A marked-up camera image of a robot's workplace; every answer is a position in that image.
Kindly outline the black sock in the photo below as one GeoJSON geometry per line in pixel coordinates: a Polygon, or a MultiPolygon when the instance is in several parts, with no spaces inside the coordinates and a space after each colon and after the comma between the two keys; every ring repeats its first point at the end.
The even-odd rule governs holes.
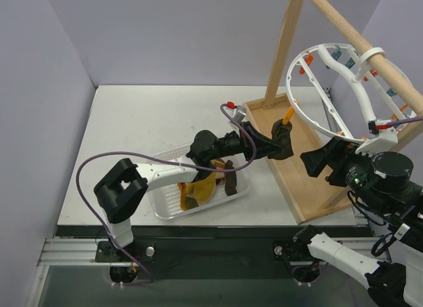
{"type": "MultiPolygon", "coordinates": [[[[233,161],[227,160],[225,162],[225,169],[232,170],[234,169],[233,161]]],[[[237,194],[237,174],[236,172],[226,172],[225,173],[225,193],[227,196],[232,196],[237,194]]]]}
{"type": "Polygon", "coordinates": [[[276,144],[279,144],[281,149],[278,152],[269,155],[269,159],[285,160],[294,155],[291,145],[291,131],[292,124],[290,121],[283,124],[283,120],[279,119],[273,124],[271,130],[272,140],[276,144]]]}

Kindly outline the white round sock hanger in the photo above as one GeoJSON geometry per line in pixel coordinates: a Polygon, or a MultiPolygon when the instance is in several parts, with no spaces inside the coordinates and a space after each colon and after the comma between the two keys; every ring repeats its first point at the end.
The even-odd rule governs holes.
{"type": "Polygon", "coordinates": [[[367,123],[391,120],[399,133],[417,113],[384,81],[350,44],[319,44],[297,55],[286,74],[286,94],[296,115],[315,131],[358,143],[374,138],[367,123]],[[307,51],[314,57],[310,66],[303,60],[307,51]],[[300,75],[301,66],[305,74],[300,75]],[[293,90],[298,79],[313,87],[315,101],[323,106],[328,123],[317,121],[311,100],[293,90]]]}

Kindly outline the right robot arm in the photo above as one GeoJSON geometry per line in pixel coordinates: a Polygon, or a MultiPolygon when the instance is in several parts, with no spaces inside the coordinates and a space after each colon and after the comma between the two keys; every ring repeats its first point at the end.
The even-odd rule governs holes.
{"type": "Polygon", "coordinates": [[[333,137],[302,153],[307,175],[347,188],[346,196],[369,222],[387,231],[367,257],[308,225],[293,238],[294,254],[325,261],[363,286],[378,306],[422,305],[422,186],[411,181],[409,157],[387,149],[363,153],[357,143],[333,137]]]}

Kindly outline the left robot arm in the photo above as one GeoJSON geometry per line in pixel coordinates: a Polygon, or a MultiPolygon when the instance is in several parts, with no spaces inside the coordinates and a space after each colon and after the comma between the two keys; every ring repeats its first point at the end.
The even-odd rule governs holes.
{"type": "Polygon", "coordinates": [[[112,241],[110,253],[118,261],[127,261],[134,253],[130,217],[143,196],[152,190],[182,182],[198,182],[215,170],[212,161],[243,154],[250,162],[264,157],[277,159],[283,146],[259,133],[250,122],[242,122],[243,131],[217,137],[211,131],[198,132],[186,155],[164,163],[136,164],[119,160],[95,186],[98,204],[106,216],[112,241]]]}

